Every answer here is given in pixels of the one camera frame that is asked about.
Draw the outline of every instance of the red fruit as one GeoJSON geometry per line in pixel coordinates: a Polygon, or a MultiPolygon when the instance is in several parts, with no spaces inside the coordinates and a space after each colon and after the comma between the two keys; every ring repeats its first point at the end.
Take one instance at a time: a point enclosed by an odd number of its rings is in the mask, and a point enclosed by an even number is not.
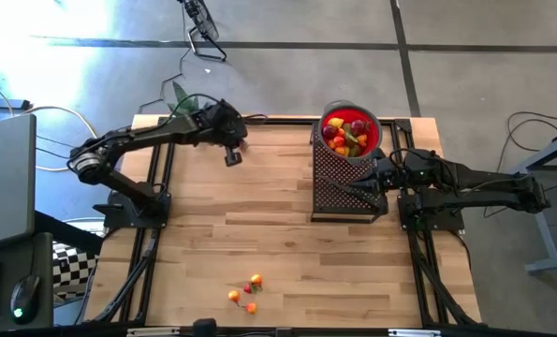
{"type": "Polygon", "coordinates": [[[245,310],[247,311],[247,313],[253,315],[254,313],[257,312],[257,304],[255,304],[255,303],[249,303],[249,304],[247,304],[247,306],[245,307],[245,310]]]}
{"type": "Polygon", "coordinates": [[[326,125],[322,129],[322,135],[324,135],[327,139],[333,139],[338,135],[338,128],[332,125],[326,125]]]}
{"type": "Polygon", "coordinates": [[[360,134],[364,133],[367,129],[369,129],[370,124],[367,122],[363,122],[362,120],[357,120],[351,123],[351,134],[353,136],[359,136],[360,134]]]}

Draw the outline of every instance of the metal bracket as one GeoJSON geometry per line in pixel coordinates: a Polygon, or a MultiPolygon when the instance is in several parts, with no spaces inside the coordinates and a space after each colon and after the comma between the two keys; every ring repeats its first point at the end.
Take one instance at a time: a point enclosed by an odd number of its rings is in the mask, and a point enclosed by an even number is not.
{"type": "Polygon", "coordinates": [[[410,215],[408,208],[410,204],[415,203],[417,195],[406,195],[397,197],[397,205],[399,206],[399,220],[402,229],[411,230],[464,230],[465,224],[461,212],[452,212],[451,210],[442,210],[436,213],[422,214],[420,217],[410,215]]]}
{"type": "Polygon", "coordinates": [[[394,124],[396,124],[404,132],[411,132],[411,121],[408,119],[396,119],[394,120],[394,124]]]}
{"type": "Polygon", "coordinates": [[[112,192],[110,203],[105,205],[95,205],[96,211],[106,215],[103,223],[108,228],[161,228],[168,222],[169,207],[172,201],[171,194],[162,191],[158,197],[159,207],[154,215],[147,214],[141,216],[142,211],[138,210],[127,196],[112,192]]]}

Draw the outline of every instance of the wooden table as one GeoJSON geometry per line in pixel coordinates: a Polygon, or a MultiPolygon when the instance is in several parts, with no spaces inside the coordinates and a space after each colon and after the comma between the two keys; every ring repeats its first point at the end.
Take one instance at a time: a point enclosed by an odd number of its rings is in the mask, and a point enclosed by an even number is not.
{"type": "MultiPolygon", "coordinates": [[[[135,116],[133,126],[155,125],[158,117],[135,116]]],[[[416,147],[442,155],[435,120],[411,122],[416,147]]],[[[371,225],[310,223],[309,137],[308,125],[250,126],[249,151],[232,168],[225,167],[219,147],[176,147],[171,215],[162,231],[147,325],[188,326],[213,317],[219,326],[420,326],[396,193],[388,195],[390,212],[371,225]],[[255,273],[263,277],[263,292],[241,291],[243,305],[257,303],[257,314],[249,315],[227,293],[241,290],[255,273]]],[[[389,137],[385,133],[382,142],[386,153],[391,150],[389,137]]],[[[151,152],[127,154],[122,173],[145,181],[151,152]]],[[[104,242],[86,318],[100,313],[125,280],[135,232],[121,229],[104,242]]],[[[447,232],[434,232],[434,243],[443,282],[479,321],[462,245],[447,232]]],[[[139,306],[140,285],[132,314],[139,306]]],[[[436,317],[430,288],[427,294],[436,317]]]]}

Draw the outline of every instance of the checkered mat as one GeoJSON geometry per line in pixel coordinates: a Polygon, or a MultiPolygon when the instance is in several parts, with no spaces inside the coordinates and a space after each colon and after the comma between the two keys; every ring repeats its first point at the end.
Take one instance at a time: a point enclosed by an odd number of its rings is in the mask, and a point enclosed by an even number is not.
{"type": "MultiPolygon", "coordinates": [[[[53,291],[58,286],[73,286],[87,283],[89,273],[97,265],[99,256],[82,252],[82,250],[63,243],[53,243],[53,291]]],[[[80,292],[56,293],[63,300],[81,295],[80,292]]]]}

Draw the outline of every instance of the gray floor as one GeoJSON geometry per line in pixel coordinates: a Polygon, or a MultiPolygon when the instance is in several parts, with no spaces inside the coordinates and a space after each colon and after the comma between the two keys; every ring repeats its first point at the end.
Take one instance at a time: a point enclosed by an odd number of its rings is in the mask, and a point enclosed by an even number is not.
{"type": "MultiPolygon", "coordinates": [[[[221,41],[397,43],[388,0],[209,0],[208,5],[221,41]]],[[[408,43],[557,46],[557,0],[399,0],[399,5],[408,43]]],[[[158,97],[160,82],[178,73],[183,49],[51,47],[29,37],[183,40],[174,0],[43,0],[15,6],[10,11],[0,5],[0,88],[36,105],[79,110],[98,134],[130,124],[140,104],[158,97]]],[[[223,97],[244,113],[320,114],[329,101],[345,98],[380,116],[410,115],[398,51],[227,53],[224,65],[189,54],[179,79],[187,92],[223,97]]],[[[412,51],[409,58],[421,115],[436,118],[446,157],[471,168],[496,168],[512,112],[557,115],[557,53],[412,51]]],[[[144,111],[167,112],[163,104],[144,111]]],[[[42,111],[37,118],[43,136],[71,144],[88,137],[63,112],[42,111]]],[[[526,125],[517,138],[541,148],[554,136],[545,125],[526,125]]],[[[41,141],[39,146],[67,151],[41,141]]],[[[509,146],[504,168],[528,155],[509,146]]],[[[38,162],[64,164],[45,154],[38,162]]],[[[105,201],[107,193],[67,172],[37,174],[37,208],[61,219],[97,216],[91,206],[105,201]]],[[[531,277],[523,270],[525,263],[546,257],[534,218],[502,212],[484,220],[481,212],[463,215],[484,321],[557,332],[557,271],[531,277]]],[[[553,234],[557,241],[557,227],[553,234]]]]}

